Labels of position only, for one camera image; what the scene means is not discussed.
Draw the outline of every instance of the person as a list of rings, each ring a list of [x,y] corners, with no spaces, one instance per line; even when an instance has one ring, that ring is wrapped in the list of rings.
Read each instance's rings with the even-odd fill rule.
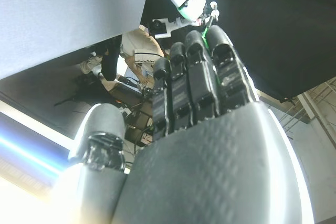
[[[151,37],[143,26],[100,42],[92,47],[96,55],[80,64],[84,74],[88,74],[95,66],[101,64],[101,73],[108,81],[113,81],[117,75],[119,55],[136,75],[140,84],[152,88],[154,85],[153,66],[164,57],[158,42]]]

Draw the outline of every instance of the blue light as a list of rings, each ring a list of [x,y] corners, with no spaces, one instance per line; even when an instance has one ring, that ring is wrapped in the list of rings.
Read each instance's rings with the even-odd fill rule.
[[[20,154],[21,156],[27,158],[30,161],[33,161],[34,163],[40,165],[41,167],[53,172],[56,175],[59,175],[61,173],[60,170],[52,167],[51,165],[48,165],[47,163],[43,162],[42,160],[39,160],[38,158],[34,157],[32,154],[26,152],[25,150],[21,149],[19,146],[16,146],[13,143],[10,143],[9,141],[3,139],[0,137],[0,144],[3,144],[7,148],[10,148],[14,152]]]

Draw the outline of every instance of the robotic hand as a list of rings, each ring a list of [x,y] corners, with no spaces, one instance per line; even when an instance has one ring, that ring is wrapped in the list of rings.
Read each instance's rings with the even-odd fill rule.
[[[205,0],[171,0],[183,18],[178,17],[176,21],[169,22],[167,18],[154,19],[150,26],[150,32],[156,39],[169,38],[171,32],[179,28],[191,25],[201,26],[207,24],[211,17],[218,21],[219,10],[217,3],[211,2],[206,8]]]
[[[171,62],[156,62],[154,78],[155,142],[127,178],[119,111],[99,105],[79,130],[70,158],[83,163],[80,223],[314,223],[291,144],[223,30],[190,32]]]

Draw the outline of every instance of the black robotic finger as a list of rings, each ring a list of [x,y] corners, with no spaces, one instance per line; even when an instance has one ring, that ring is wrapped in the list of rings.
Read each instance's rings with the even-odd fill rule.
[[[254,86],[225,32],[214,25],[205,38],[220,82],[221,114],[256,101]]]
[[[158,140],[173,131],[171,68],[167,59],[154,65],[153,139]]]
[[[191,31],[185,39],[187,69],[196,122],[220,114],[218,79],[201,34]]]
[[[170,54],[174,130],[177,131],[194,125],[193,116],[195,113],[193,111],[183,43],[175,43],[171,48]]]

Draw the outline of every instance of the white wall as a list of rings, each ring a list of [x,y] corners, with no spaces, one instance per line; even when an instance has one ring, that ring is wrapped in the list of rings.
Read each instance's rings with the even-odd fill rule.
[[[284,113],[270,107],[280,119]],[[291,116],[281,122],[284,125]],[[294,119],[285,130],[297,120]],[[336,216],[336,149],[331,144],[317,119],[311,123],[297,123],[286,132],[303,170],[315,223]]]

